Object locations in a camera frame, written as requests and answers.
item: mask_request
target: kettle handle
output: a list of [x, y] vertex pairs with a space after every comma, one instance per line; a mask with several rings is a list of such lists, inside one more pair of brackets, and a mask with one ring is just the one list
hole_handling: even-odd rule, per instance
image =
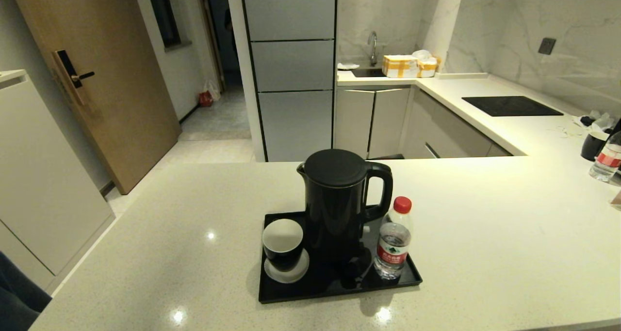
[[[382, 199], [379, 205], [373, 206], [370, 209], [366, 210], [366, 214], [364, 215], [365, 223], [384, 216], [390, 209], [390, 204], [392, 200], [392, 170], [390, 170], [390, 167], [379, 163], [367, 162], [366, 164], [369, 167], [369, 170], [367, 172], [368, 178], [381, 178], [384, 181], [384, 189], [382, 189]], [[366, 199], [366, 194], [368, 192], [369, 184], [367, 182], [364, 199]]]

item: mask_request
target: red bottle cap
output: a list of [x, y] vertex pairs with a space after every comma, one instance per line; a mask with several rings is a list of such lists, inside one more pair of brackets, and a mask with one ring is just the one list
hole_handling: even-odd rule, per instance
[[405, 196], [397, 196], [392, 205], [393, 209], [400, 214], [408, 214], [412, 209], [412, 202]]

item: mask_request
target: electric kettle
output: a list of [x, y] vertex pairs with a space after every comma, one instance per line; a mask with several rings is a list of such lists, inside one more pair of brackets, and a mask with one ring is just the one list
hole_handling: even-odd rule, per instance
[[[360, 253], [365, 222], [380, 218], [390, 208], [390, 167], [370, 163], [347, 150], [315, 152], [297, 167], [306, 185], [304, 241], [313, 259], [348, 262]], [[379, 205], [366, 208], [368, 180], [384, 181]]]

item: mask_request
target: tiled floor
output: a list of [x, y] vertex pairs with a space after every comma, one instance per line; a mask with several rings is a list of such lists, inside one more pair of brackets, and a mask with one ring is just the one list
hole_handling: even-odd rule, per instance
[[162, 160], [142, 178], [129, 194], [122, 196], [116, 188], [107, 194], [106, 201], [116, 216], [115, 221], [82, 257], [52, 294], [53, 296], [62, 289], [65, 282], [82, 264], [82, 261], [163, 169], [175, 164], [250, 163], [255, 161], [246, 115], [244, 91], [240, 86], [235, 86], [234, 78], [230, 81], [233, 84], [229, 84], [229, 90], [222, 95], [220, 101], [215, 102], [209, 108], [199, 108], [186, 119], [181, 126], [183, 132], [177, 144], [164, 155]]

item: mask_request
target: black tray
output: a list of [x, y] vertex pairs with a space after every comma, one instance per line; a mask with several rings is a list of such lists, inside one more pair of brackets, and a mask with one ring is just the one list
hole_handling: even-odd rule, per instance
[[[289, 212], [286, 214], [267, 214], [263, 227], [271, 222], [288, 218], [300, 223], [304, 228], [304, 212]], [[362, 243], [370, 250], [371, 257], [375, 256], [377, 237], [381, 218], [366, 223], [371, 229], [364, 233]], [[263, 269], [266, 260], [265, 253], [261, 257], [261, 278], [259, 282], [259, 302], [262, 304], [285, 302], [287, 300], [299, 300], [307, 298], [319, 298], [338, 296], [343, 294], [363, 293], [383, 289], [395, 289], [397, 287], [416, 286], [423, 282], [421, 275], [408, 255], [407, 264], [403, 268], [401, 277], [397, 280], [382, 280], [375, 272], [371, 264], [368, 269], [357, 278], [343, 278], [343, 274], [330, 265], [325, 265], [310, 257], [310, 266], [303, 278], [293, 284], [281, 284], [272, 280]]]

